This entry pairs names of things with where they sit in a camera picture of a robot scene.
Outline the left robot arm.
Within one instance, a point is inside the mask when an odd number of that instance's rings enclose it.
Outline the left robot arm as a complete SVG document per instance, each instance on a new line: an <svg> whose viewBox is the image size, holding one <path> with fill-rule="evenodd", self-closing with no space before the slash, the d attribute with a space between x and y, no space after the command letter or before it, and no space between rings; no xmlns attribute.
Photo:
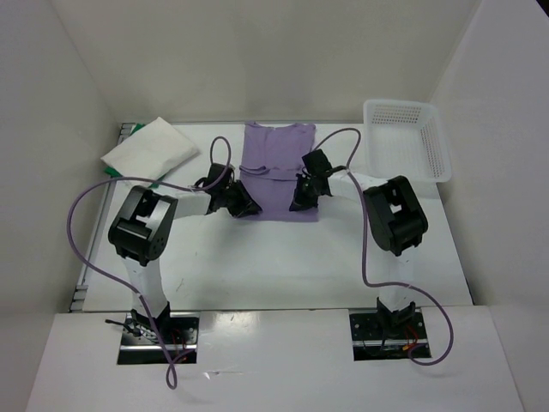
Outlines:
<svg viewBox="0 0 549 412"><path fill-rule="evenodd" d="M141 330L150 342L164 342L176 330L160 273L160 256L173 222L219 209L226 209L234 218L262 212L244 184L234 178L234 169L214 163L207 176L178 197L133 186L112 222L108 240L122 259L130 285L138 291L131 309L133 328Z"/></svg>

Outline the purple t-shirt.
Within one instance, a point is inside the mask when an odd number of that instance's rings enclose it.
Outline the purple t-shirt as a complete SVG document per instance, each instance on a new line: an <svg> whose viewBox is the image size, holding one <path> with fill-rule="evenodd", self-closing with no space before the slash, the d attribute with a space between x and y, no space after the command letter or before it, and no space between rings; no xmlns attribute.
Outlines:
<svg viewBox="0 0 549 412"><path fill-rule="evenodd" d="M317 222L316 209L291 211L302 157L315 142L314 124L268 127L248 123L239 164L239 180L262 208L250 221Z"/></svg>

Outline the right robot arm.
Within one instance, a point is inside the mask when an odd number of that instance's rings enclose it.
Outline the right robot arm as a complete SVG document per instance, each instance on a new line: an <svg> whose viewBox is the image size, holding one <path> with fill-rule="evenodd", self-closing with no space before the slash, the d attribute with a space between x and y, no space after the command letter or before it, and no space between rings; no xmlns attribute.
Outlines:
<svg viewBox="0 0 549 412"><path fill-rule="evenodd" d="M417 247L428 229L428 221L409 180L373 178L334 167L321 149L303 157L305 168L297 174L291 211L318 207L322 196L344 197L361 206L363 221L362 279L378 291L376 324L385 337L398 336L411 322L416 305L409 297ZM378 280L368 278L370 245L384 252L389 268Z"/></svg>

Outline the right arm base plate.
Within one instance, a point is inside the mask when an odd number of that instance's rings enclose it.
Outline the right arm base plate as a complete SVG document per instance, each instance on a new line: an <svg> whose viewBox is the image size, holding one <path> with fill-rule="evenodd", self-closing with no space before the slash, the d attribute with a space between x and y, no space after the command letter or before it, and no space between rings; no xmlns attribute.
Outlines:
<svg viewBox="0 0 549 412"><path fill-rule="evenodd" d="M431 350L424 318L417 310L412 319L397 330L385 331L375 310L348 313L354 361L392 361L408 357L428 360Z"/></svg>

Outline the green t-shirt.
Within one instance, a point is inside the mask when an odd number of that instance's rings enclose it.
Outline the green t-shirt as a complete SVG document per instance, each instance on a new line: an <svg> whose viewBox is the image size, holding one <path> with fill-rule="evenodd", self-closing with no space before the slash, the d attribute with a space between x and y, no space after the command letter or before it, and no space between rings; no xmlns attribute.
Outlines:
<svg viewBox="0 0 549 412"><path fill-rule="evenodd" d="M118 137L118 143L122 143L145 126L145 124L123 124ZM105 167L104 173L110 178L121 177L121 174L115 168L110 166Z"/></svg>

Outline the white plastic laundry basket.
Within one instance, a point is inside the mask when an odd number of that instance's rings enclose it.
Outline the white plastic laundry basket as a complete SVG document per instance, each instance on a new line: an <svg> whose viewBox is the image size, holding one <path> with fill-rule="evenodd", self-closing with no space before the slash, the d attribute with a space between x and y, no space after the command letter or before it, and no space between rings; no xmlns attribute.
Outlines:
<svg viewBox="0 0 549 412"><path fill-rule="evenodd" d="M404 175L423 183L450 181L447 137L435 106L409 100L367 100L363 120L365 168L371 176Z"/></svg>

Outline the white t-shirt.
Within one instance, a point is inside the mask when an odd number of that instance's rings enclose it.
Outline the white t-shirt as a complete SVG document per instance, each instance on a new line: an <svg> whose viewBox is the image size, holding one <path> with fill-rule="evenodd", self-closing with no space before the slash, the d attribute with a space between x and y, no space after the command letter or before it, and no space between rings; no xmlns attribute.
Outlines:
<svg viewBox="0 0 549 412"><path fill-rule="evenodd" d="M163 178L199 148L161 117L141 127L101 160L123 177Z"/></svg>

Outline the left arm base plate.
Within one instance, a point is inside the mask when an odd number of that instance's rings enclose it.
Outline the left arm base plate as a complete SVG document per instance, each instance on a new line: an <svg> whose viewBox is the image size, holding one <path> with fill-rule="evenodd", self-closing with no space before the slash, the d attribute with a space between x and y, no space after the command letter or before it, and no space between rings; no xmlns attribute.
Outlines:
<svg viewBox="0 0 549 412"><path fill-rule="evenodd" d="M172 328L164 337L169 355L177 364L195 364L200 316L197 312L172 312ZM125 315L117 364L121 366L165 365L166 358L158 338L149 329L138 325L130 313Z"/></svg>

